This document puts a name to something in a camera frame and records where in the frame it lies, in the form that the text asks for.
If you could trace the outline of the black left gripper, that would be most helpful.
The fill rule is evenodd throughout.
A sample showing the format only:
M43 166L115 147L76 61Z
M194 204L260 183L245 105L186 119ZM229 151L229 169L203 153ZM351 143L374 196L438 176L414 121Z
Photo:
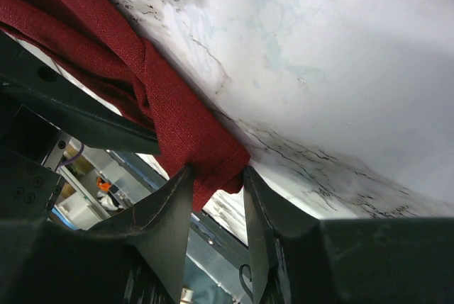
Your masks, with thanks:
M92 148L160 152L153 131L109 110L3 33L1 82L1 220L51 214L64 184L55 172L65 142L56 127Z

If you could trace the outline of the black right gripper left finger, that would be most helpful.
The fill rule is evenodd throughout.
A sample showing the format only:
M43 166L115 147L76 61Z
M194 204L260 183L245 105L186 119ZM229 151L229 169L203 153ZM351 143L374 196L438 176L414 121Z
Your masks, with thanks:
M88 230L1 202L2 303L178 303L194 171Z

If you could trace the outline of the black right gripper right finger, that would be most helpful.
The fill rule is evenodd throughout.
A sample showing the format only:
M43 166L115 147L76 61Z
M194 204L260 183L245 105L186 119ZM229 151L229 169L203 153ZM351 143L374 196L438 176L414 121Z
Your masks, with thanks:
M319 220L243 172L255 303L452 303L451 218Z

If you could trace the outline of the dark red cloth napkin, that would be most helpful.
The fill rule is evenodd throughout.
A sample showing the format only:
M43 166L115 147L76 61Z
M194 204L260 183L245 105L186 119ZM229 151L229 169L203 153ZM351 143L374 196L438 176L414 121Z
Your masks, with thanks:
M195 210L219 190L241 190L247 150L109 0L1 0L1 29L155 131L156 160L168 175L193 166Z

